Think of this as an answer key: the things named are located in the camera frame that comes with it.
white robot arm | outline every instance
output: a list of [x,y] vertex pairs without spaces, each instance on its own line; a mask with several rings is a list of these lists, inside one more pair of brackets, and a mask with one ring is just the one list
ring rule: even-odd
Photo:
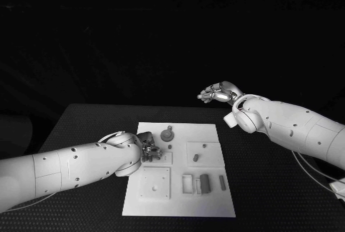
[[151,132],[120,131],[99,142],[0,160],[0,213],[15,205],[78,188],[115,173],[130,176],[143,161],[161,159]]
[[253,133],[265,133],[269,139],[292,151],[314,156],[345,170],[345,125],[306,108],[270,101],[258,95],[246,95],[227,81],[207,87],[199,99],[213,99],[232,105],[224,121]]

white board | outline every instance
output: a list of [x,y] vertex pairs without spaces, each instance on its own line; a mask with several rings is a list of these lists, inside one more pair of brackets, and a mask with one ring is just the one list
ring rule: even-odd
[[[161,132],[173,126],[174,139],[170,142],[161,140]],[[230,193],[230,185],[227,180],[226,168],[219,165],[219,159],[213,162],[220,167],[203,167],[189,166],[189,142],[200,143],[219,143],[219,135],[214,124],[184,124],[184,123],[147,123],[140,122],[138,131],[153,132],[155,145],[163,149],[163,153],[171,152],[171,165],[163,163],[143,163],[138,171],[130,176],[125,201],[124,201],[124,216],[177,216],[177,217],[236,217],[236,211],[233,206],[233,199]],[[157,179],[151,181],[145,186],[143,184],[143,176],[145,175],[147,168],[157,168]],[[158,173],[161,168],[168,168],[170,173],[170,187],[163,185],[163,176]],[[209,175],[210,190],[209,194],[200,193],[200,175]],[[224,178],[226,190],[222,190],[220,176]],[[191,193],[183,193],[183,183],[191,181],[187,191]],[[155,199],[155,192],[161,190],[161,194]],[[170,197],[167,197],[167,188],[170,189]],[[147,199],[141,198],[141,192],[147,191]]]

dark wall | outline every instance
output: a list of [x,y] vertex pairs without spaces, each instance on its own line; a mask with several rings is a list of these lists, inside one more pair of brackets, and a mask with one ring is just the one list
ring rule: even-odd
[[196,98],[227,80],[246,94],[345,123],[329,109],[344,98],[342,15],[255,13],[239,5],[166,11],[2,6],[0,113],[28,115],[33,129],[49,133],[71,103],[230,110]]

